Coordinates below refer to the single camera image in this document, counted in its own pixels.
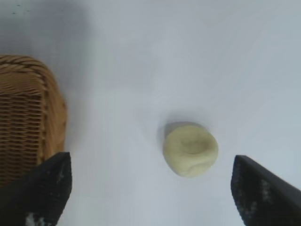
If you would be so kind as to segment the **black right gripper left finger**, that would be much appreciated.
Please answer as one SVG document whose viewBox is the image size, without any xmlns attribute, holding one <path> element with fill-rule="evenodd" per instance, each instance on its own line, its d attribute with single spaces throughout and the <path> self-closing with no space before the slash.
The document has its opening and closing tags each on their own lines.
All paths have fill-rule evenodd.
<svg viewBox="0 0 301 226">
<path fill-rule="evenodd" d="M 71 156 L 57 153 L 0 189 L 2 226 L 55 226 L 72 190 Z"/>
</svg>

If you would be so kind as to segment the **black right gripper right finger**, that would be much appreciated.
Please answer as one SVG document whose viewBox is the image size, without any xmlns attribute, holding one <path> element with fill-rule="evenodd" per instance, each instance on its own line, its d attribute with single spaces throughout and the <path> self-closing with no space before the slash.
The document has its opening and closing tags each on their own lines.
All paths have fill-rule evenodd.
<svg viewBox="0 0 301 226">
<path fill-rule="evenodd" d="M 230 188 L 244 225 L 301 224 L 301 191 L 248 156 L 235 156 Z"/>
</svg>

